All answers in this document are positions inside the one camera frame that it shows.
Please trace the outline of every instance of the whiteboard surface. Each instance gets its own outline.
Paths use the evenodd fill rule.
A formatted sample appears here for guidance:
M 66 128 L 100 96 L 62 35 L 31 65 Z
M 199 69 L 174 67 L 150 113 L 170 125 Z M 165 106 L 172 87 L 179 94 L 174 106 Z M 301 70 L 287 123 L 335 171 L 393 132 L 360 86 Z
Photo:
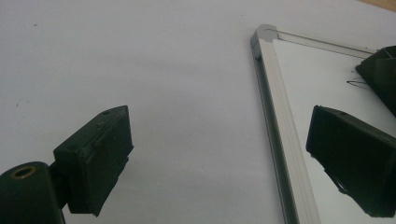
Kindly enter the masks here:
M 355 71 L 362 59 L 323 49 L 274 40 L 276 57 L 298 132 L 304 161 L 321 223 L 394 223 L 395 218 L 373 218 L 338 188 L 323 167 L 305 150 L 312 110 L 323 105 L 342 110 L 396 136 L 396 118 Z

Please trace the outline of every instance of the white tabletop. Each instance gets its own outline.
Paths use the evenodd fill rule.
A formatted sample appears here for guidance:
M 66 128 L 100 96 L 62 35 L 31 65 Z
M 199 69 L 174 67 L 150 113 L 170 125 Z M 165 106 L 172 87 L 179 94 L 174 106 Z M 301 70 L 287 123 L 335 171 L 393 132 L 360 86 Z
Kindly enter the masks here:
M 396 13 L 358 1 L 2 1 L 0 173 L 99 112 L 135 149 L 99 217 L 67 223 L 283 223 L 249 39 L 262 23 L 379 49 Z

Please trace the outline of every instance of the black object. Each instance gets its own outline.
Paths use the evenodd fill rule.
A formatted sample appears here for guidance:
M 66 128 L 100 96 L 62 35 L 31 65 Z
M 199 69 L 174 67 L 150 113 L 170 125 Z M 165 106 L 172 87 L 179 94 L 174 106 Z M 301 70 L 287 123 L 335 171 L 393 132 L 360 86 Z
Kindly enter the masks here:
M 396 209 L 396 139 L 345 112 L 315 106 L 306 150 L 372 217 Z
M 0 175 L 0 223 L 64 223 L 62 208 L 99 215 L 132 151 L 128 106 L 102 112 L 54 150 Z
M 368 57 L 356 66 L 356 71 L 396 116 L 396 46 Z

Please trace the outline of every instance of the wooden floor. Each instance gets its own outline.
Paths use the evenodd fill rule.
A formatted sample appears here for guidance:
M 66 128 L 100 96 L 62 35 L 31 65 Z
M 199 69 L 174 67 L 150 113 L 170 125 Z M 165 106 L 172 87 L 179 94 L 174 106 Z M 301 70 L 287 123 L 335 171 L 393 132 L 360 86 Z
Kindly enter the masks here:
M 376 7 L 382 7 L 387 10 L 396 12 L 396 0 L 360 0 Z

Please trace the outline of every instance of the white surface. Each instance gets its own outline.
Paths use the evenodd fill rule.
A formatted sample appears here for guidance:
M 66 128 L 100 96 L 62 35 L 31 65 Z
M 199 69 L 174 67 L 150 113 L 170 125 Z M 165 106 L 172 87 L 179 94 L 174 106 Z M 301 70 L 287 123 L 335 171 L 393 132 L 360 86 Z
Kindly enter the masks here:
M 396 136 L 396 118 L 364 84 L 355 71 L 360 58 L 275 40 L 276 56 L 288 93 L 301 149 L 314 191 L 321 223 L 394 223 L 394 218 L 372 218 L 338 191 L 323 167 L 305 150 L 312 110 L 323 105 L 342 110 Z
M 0 172 L 128 105 L 132 159 L 98 218 L 67 223 L 282 223 L 250 37 L 272 23 L 375 49 L 395 19 L 342 0 L 1 1 Z

